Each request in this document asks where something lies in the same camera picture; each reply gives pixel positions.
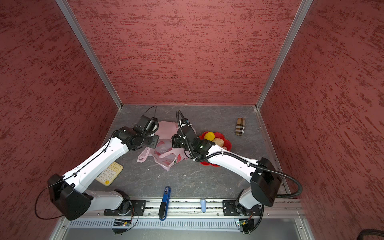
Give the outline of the yellow lemon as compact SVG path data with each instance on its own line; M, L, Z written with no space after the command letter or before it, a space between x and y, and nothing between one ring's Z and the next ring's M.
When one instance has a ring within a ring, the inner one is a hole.
M214 139L216 138L215 134L213 132L207 132L204 135L204 139L213 142Z

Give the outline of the pink printed plastic bag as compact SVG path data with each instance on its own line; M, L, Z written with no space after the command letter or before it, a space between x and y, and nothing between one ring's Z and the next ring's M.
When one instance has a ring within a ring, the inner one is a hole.
M178 132L179 128L177 123L174 122L159 122L159 130L156 135L159 136L157 146L152 149L146 147L138 156L137 162L143 163L148 158L160 165L166 171L169 171L175 164L186 160L184 149L176 149L172 147L172 136Z

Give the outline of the beige garlic bulb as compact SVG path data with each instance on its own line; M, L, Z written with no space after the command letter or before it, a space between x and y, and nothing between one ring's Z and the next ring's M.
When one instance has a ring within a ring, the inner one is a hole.
M219 147L223 147L224 144L225 144L225 141L224 141L223 139L220 139L220 138L215 138L215 139L213 140L213 142L214 142L216 145L218 145Z

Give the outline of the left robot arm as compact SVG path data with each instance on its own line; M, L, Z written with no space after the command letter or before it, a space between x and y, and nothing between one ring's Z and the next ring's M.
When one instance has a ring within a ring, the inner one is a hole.
M133 212L130 197L121 190L90 191L90 184L115 160L143 147L155 148L158 119L141 116L133 128L114 131L107 143L74 169L48 179L50 200L66 219L73 221L92 211L107 210L117 215Z

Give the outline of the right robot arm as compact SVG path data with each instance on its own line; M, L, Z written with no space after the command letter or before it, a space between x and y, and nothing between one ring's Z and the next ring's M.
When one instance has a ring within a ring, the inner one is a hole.
M250 187L243 190L237 200L240 211L255 205L272 207L277 198L282 178L266 159L248 159L225 150L218 144L201 140L188 120L178 120L178 131L172 137L173 147L184 149L195 162L223 167L245 179Z

